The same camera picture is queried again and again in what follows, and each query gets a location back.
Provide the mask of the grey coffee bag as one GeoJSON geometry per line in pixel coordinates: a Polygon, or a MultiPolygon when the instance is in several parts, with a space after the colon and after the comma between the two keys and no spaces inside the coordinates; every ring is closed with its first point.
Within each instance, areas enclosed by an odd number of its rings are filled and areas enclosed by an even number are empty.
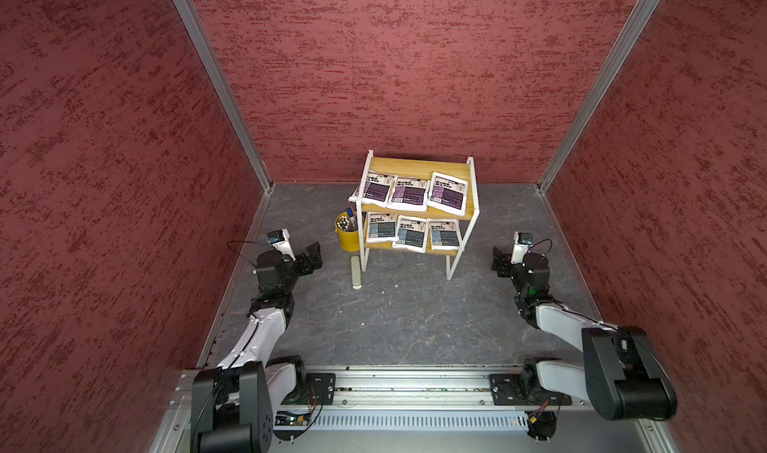
{"type": "Polygon", "coordinates": [[[416,253],[426,253],[428,233],[429,223],[426,219],[399,215],[395,224],[395,240],[391,243],[391,247],[416,253]]]}
{"type": "Polygon", "coordinates": [[[456,219],[429,219],[429,246],[435,251],[458,251],[461,230],[456,219]]]}
{"type": "Polygon", "coordinates": [[[397,215],[393,213],[369,213],[366,226],[366,243],[392,243],[397,240],[397,215]]]}

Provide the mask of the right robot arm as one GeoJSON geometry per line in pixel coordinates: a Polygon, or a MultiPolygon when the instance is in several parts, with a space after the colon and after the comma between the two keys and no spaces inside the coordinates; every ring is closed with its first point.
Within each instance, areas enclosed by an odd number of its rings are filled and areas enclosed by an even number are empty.
{"type": "Polygon", "coordinates": [[[643,329],[597,320],[555,299],[548,258],[528,247],[518,245],[512,253],[496,247],[491,270],[511,280],[517,312],[528,325],[582,354],[579,364],[525,359],[515,385],[519,399],[547,406],[553,396],[568,396],[589,403],[608,421],[675,416],[675,389],[643,329]]]}

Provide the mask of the wooden two-tier shelf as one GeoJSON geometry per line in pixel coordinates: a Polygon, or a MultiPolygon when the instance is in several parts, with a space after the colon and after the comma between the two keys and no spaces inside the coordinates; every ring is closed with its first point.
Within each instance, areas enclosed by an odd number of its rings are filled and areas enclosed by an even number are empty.
{"type": "Polygon", "coordinates": [[[406,251],[393,249],[391,243],[366,243],[367,216],[369,213],[393,213],[394,215],[407,215],[408,217],[420,217],[421,219],[456,219],[461,230],[461,247],[458,251],[435,251],[429,246],[429,233],[427,234],[427,252],[419,254],[435,254],[445,257],[445,276],[451,280],[457,270],[457,265],[467,249],[467,243],[471,233],[477,224],[481,209],[479,208],[479,191],[477,190],[477,172],[475,171],[475,159],[468,157],[464,163],[446,163],[445,161],[416,161],[415,159],[392,159],[391,157],[378,157],[373,151],[368,151],[364,164],[363,173],[355,190],[352,202],[355,210],[355,219],[359,231],[360,255],[363,272],[367,270],[370,253],[373,249],[385,249],[390,251],[406,251]],[[452,177],[458,177],[469,183],[469,195],[467,196],[467,209],[465,215],[450,215],[438,209],[428,207],[425,213],[412,213],[411,211],[395,211],[383,209],[375,205],[362,205],[363,188],[366,175],[369,171],[378,173],[390,173],[397,177],[415,177],[416,179],[431,180],[435,171],[445,173],[452,177]]]}

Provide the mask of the grey coffee bag bottom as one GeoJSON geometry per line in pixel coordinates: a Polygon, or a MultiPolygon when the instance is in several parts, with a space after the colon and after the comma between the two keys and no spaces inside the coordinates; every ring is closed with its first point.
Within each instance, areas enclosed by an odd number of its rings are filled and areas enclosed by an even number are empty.
{"type": "Polygon", "coordinates": [[[429,246],[435,251],[458,251],[461,230],[456,219],[429,219],[429,246]]]}

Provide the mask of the purple coffee bag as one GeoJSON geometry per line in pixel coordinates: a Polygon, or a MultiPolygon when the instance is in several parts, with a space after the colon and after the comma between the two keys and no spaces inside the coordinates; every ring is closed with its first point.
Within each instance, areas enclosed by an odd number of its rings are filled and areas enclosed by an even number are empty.
{"type": "Polygon", "coordinates": [[[427,211],[427,193],[429,181],[415,177],[398,177],[393,185],[393,192],[387,201],[387,208],[395,211],[425,213],[427,211]]]}
{"type": "Polygon", "coordinates": [[[469,183],[458,177],[435,171],[429,181],[427,207],[450,215],[465,215],[469,183]]]}
{"type": "Polygon", "coordinates": [[[361,204],[375,205],[385,209],[389,204],[396,182],[396,175],[369,171],[366,175],[361,204]]]}

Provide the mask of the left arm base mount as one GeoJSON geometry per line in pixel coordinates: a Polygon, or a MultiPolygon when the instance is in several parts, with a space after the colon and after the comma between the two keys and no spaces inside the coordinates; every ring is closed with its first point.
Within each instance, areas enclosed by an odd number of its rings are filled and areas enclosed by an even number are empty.
{"type": "Polygon", "coordinates": [[[321,406],[332,405],[335,398],[337,376],[334,373],[307,374],[306,380],[298,384],[283,400],[281,404],[272,402],[273,407],[288,406],[321,406]]]}

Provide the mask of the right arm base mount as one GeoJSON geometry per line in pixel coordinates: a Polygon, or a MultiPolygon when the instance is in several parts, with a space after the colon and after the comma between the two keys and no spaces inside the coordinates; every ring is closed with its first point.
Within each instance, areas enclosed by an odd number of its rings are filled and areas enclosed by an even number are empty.
{"type": "Polygon", "coordinates": [[[489,392],[495,406],[537,408],[571,406],[572,399],[563,393],[545,390],[527,373],[489,375],[489,392]]]}

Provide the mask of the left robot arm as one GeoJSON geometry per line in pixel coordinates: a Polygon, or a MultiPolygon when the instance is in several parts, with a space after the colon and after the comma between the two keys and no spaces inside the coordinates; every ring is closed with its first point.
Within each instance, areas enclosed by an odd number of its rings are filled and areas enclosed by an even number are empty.
{"type": "Polygon", "coordinates": [[[193,381],[191,452],[267,452],[278,408],[307,384],[298,355],[273,359],[295,309],[293,290],[302,276],[323,266],[321,245],[299,254],[272,248],[254,264],[258,292],[249,323],[230,353],[193,381]]]}

